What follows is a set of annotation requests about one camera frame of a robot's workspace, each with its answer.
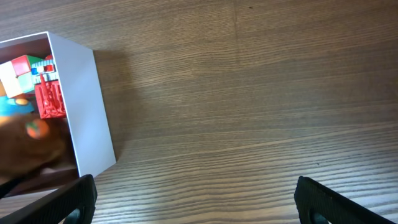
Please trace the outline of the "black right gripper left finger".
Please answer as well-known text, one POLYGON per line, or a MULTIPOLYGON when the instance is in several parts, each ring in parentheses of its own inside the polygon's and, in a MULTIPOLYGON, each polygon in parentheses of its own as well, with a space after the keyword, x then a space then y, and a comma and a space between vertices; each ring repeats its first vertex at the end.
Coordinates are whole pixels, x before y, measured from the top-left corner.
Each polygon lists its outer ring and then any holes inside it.
POLYGON ((91 174, 1 218, 1 223, 91 223, 97 190, 91 174))

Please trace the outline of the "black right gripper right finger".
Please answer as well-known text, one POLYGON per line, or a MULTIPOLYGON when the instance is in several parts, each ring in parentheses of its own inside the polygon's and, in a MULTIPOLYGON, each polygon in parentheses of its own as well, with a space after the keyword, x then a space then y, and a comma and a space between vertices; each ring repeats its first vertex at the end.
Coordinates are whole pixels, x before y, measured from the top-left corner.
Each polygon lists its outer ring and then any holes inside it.
POLYGON ((309 177, 298 178, 294 200, 301 224, 394 224, 309 177))

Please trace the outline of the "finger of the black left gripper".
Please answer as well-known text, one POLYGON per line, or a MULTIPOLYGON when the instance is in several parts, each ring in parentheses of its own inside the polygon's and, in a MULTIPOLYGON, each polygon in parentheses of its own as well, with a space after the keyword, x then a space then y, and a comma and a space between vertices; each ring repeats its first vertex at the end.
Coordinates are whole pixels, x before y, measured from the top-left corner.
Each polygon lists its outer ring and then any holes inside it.
POLYGON ((16 177, 1 184, 1 198, 20 195, 24 192, 21 184, 26 180, 26 176, 16 177))

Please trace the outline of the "brown plush toy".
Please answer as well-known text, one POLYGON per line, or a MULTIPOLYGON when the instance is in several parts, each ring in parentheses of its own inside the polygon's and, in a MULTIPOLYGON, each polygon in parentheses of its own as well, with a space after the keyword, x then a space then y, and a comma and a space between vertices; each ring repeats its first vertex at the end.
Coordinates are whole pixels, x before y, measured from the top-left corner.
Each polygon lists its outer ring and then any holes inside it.
POLYGON ((64 119, 37 114, 10 117, 1 123, 1 177, 16 178, 57 160, 69 147, 64 119))

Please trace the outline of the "yellow toy duck blue hat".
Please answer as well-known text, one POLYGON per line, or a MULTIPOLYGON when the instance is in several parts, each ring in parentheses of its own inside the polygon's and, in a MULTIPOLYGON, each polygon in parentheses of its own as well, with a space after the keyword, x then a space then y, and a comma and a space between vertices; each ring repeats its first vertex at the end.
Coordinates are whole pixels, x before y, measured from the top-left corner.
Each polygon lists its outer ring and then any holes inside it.
POLYGON ((9 122, 17 115, 35 114, 31 94, 21 94, 9 98, 4 85, 1 83, 1 125, 9 122))

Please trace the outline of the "red toy truck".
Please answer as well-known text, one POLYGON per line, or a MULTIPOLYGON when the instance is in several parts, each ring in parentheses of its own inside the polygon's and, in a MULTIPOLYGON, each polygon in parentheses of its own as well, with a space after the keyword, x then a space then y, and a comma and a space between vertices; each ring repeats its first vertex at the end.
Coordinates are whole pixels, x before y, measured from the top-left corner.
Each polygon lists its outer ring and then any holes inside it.
POLYGON ((31 65, 35 99, 41 119, 66 118, 59 75, 53 55, 31 65))

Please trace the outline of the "small colourful puzzle cube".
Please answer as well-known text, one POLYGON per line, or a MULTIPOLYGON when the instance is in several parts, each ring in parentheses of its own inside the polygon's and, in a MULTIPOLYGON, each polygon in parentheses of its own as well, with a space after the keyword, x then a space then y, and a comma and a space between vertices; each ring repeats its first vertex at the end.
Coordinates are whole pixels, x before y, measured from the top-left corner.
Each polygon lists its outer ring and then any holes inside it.
POLYGON ((31 68, 42 58, 22 55, 1 64, 1 83, 8 98, 15 98, 34 90, 31 68))

